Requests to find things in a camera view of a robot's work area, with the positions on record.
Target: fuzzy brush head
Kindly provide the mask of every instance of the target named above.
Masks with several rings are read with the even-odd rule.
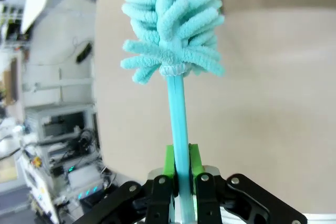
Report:
[[[214,28],[224,22],[220,0],[125,0],[139,41],[127,40],[123,49],[139,56],[122,60],[121,67],[137,69],[133,81],[145,84],[159,69],[163,76],[222,75]]]

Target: metal rack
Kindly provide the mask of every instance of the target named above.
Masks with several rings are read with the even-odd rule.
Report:
[[[58,116],[67,116],[82,113],[83,115],[83,125],[86,129],[93,129],[94,122],[92,117],[93,107],[92,104],[75,104],[75,103],[64,103],[64,104],[49,104],[35,106],[31,108],[26,108],[26,122],[29,127],[29,130],[37,134],[36,140],[38,143],[52,143],[64,140],[72,140],[77,137],[79,132],[68,130],[64,134],[59,134],[59,127],[54,129],[49,129],[47,132],[44,126],[44,120],[48,117],[58,117]],[[48,149],[45,147],[38,146],[35,148],[35,151],[38,153],[39,157],[43,160],[45,164],[44,168],[49,172],[51,169],[58,166],[63,166],[65,169],[69,169],[74,164],[78,163],[80,160],[83,162],[91,162],[96,159],[99,155],[96,149],[92,147],[91,153],[85,157],[77,157],[70,159],[68,161],[59,162],[53,164],[50,161],[50,155]]]
[[[30,45],[30,42],[27,39],[7,39],[7,30],[9,25],[16,24],[18,26],[19,33],[23,17],[23,9],[24,7],[20,5],[0,2],[1,52],[13,52],[16,48],[27,47]]]

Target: bolt head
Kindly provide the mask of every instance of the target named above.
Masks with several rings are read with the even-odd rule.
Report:
[[[204,175],[201,176],[201,180],[202,181],[208,181],[209,180],[209,176],[206,175],[206,174],[204,174]]]
[[[234,185],[239,184],[239,178],[232,178],[231,183],[234,184]]]
[[[130,187],[130,191],[135,191],[136,188],[137,188],[136,186],[131,186],[131,187]]]
[[[159,184],[163,184],[163,183],[165,183],[166,182],[166,179],[165,178],[160,178],[159,179]]]

